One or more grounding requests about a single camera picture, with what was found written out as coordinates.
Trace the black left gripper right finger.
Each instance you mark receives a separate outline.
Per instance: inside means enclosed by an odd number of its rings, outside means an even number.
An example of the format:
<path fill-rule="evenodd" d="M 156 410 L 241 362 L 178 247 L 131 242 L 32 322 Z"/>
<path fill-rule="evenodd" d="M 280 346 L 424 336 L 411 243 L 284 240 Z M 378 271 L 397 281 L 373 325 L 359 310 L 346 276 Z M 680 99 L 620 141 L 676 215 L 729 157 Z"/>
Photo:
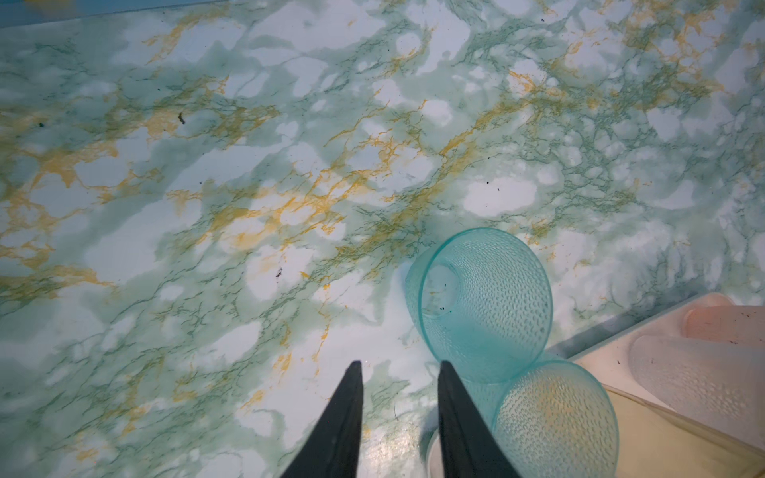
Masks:
<path fill-rule="evenodd" d="M 437 394 L 444 476 L 519 477 L 447 360 L 440 364 Z"/>

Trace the short clear dimpled cup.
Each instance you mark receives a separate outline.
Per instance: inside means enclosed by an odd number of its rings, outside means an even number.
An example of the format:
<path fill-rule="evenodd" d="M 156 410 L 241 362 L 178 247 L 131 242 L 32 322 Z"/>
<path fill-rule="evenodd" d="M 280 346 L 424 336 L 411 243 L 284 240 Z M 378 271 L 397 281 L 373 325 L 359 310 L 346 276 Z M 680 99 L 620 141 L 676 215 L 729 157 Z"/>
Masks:
<path fill-rule="evenodd" d="M 677 413 L 764 447 L 764 350 L 643 336 L 631 346 L 636 382 Z"/>

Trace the teal dimpled tall cup front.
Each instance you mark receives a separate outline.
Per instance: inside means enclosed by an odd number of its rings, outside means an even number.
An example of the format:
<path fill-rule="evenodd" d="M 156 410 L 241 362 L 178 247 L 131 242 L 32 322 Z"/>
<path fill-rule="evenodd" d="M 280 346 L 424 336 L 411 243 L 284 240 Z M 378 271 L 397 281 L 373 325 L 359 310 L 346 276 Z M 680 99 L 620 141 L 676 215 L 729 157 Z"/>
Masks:
<path fill-rule="evenodd" d="M 617 475 L 617 414 L 605 388 L 584 368 L 543 354 L 506 382 L 463 383 L 521 476 Z"/>

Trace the yellow tall glass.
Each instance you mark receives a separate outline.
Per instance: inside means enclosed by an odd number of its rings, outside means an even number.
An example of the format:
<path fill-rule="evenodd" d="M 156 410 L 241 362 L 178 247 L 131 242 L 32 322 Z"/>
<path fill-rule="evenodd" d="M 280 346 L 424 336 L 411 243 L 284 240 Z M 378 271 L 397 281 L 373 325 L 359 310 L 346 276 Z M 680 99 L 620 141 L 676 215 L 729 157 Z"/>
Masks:
<path fill-rule="evenodd" d="M 618 477 L 762 477 L 764 451 L 621 390 L 606 388 L 620 434 Z"/>

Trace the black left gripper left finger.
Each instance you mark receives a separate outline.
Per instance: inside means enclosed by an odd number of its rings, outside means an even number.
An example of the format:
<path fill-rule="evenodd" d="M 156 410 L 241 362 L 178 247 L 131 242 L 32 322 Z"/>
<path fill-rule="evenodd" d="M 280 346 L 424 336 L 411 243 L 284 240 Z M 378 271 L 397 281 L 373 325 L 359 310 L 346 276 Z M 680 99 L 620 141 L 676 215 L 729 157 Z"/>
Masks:
<path fill-rule="evenodd" d="M 363 424 L 362 364 L 355 360 L 283 477 L 357 476 Z"/>

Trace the teal dimpled tall cup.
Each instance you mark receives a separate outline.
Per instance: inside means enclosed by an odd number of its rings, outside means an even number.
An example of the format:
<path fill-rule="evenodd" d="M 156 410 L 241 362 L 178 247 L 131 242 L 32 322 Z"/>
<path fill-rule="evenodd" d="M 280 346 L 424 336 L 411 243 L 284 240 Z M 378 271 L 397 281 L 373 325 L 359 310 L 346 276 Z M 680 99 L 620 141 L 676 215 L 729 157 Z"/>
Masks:
<path fill-rule="evenodd" d="M 517 237 L 462 231 L 418 256 L 404 282 L 414 326 L 464 380 L 506 382 L 535 362 L 553 323 L 545 269 Z"/>
<path fill-rule="evenodd" d="M 543 354 L 506 382 L 463 383 L 521 476 L 617 475 L 617 414 L 605 388 L 584 368 Z"/>

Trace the short pink dimpled cup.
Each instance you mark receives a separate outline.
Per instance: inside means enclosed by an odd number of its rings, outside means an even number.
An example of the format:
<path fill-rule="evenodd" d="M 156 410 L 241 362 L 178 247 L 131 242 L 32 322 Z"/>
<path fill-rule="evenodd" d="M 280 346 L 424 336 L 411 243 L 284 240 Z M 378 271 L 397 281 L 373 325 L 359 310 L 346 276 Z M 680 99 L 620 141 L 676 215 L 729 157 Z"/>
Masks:
<path fill-rule="evenodd" d="M 683 326 L 685 338 L 735 346 L 764 347 L 763 306 L 716 306 L 694 309 Z"/>

